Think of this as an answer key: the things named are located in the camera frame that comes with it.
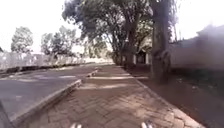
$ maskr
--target curb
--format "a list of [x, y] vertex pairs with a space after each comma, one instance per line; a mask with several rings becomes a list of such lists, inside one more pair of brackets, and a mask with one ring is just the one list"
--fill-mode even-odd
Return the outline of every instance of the curb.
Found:
[[[85, 77], [92, 77], [98, 72], [98, 70], [99, 69], [96, 68], [93, 72], [88, 73]], [[22, 124], [26, 124], [27, 122], [32, 120], [36, 114], [41, 113], [42, 111], [52, 107], [57, 102], [66, 97], [68, 94], [79, 88], [83, 84], [85, 77], [82, 79], [78, 79], [75, 82], [72, 82], [71, 84], [68, 84], [66, 87], [48, 95], [47, 97], [35, 103], [31, 107], [22, 110], [21, 112], [11, 117], [10, 121], [14, 126], [20, 126]]]
[[[161, 97], [160, 95], [158, 95], [156, 92], [154, 92], [152, 89], [150, 89], [149, 87], [147, 87], [145, 84], [143, 84], [142, 82], [140, 82], [138, 79], [136, 79], [134, 76], [132, 76], [130, 73], [128, 73], [127, 71], [125, 71], [127, 74], [130, 75], [131, 78], [133, 78], [137, 84], [141, 87], [143, 87], [148, 93], [150, 93], [155, 99], [157, 99], [158, 101], [164, 103], [166, 106], [171, 106], [173, 109], [176, 109], [176, 111], [178, 111], [178, 113], [181, 113], [181, 115], [185, 115], [190, 117], [189, 115], [187, 115], [186, 113], [184, 113], [182, 110], [180, 110], [178, 107], [176, 107], [175, 105], [169, 103], [166, 99], [164, 99], [163, 97]], [[205, 128], [201, 123], [198, 123], [198, 127], [197, 128]]]

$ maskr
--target tree trunk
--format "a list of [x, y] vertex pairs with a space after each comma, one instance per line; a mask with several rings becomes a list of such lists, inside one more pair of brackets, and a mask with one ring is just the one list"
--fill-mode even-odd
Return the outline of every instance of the tree trunk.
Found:
[[152, 76], [158, 81], [168, 78], [170, 70], [170, 54], [168, 52], [168, 13], [167, 0], [157, 3], [154, 9], [154, 28], [152, 43]]

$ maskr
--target wall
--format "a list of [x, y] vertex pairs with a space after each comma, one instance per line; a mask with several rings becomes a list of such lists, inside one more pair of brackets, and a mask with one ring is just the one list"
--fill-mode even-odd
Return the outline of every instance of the wall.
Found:
[[172, 67], [224, 69], [223, 37], [196, 37], [171, 45], [170, 51]]
[[18, 54], [18, 53], [0, 53], [0, 70], [13, 67], [24, 66], [51, 66], [51, 65], [63, 65], [63, 64], [80, 64], [89, 62], [104, 62], [105, 59], [95, 58], [76, 58], [76, 57], [64, 57], [58, 56], [58, 59], [54, 59], [48, 55], [41, 54]]

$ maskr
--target brick paved sidewalk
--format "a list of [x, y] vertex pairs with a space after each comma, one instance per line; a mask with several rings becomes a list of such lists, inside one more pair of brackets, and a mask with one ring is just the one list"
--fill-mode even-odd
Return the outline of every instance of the brick paved sidewalk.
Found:
[[82, 128], [140, 128], [146, 121], [153, 128], [202, 127], [123, 69], [103, 66], [82, 87], [21, 128], [70, 128], [75, 123]]

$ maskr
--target green foliage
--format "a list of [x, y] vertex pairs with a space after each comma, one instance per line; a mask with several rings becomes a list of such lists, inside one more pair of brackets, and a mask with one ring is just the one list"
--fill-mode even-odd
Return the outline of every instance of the green foliage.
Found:
[[12, 37], [11, 51], [17, 53], [31, 52], [30, 46], [33, 44], [32, 32], [27, 27], [16, 28]]
[[62, 16], [79, 24], [83, 37], [108, 35], [113, 50], [121, 52], [136, 42], [138, 23], [150, 19], [151, 12], [148, 0], [71, 0]]
[[101, 37], [90, 40], [90, 42], [85, 45], [85, 54], [90, 58], [105, 58], [107, 52], [106, 41]]
[[42, 36], [41, 50], [46, 55], [73, 55], [71, 49], [74, 43], [76, 43], [75, 30], [61, 26], [59, 32], [46, 33]]

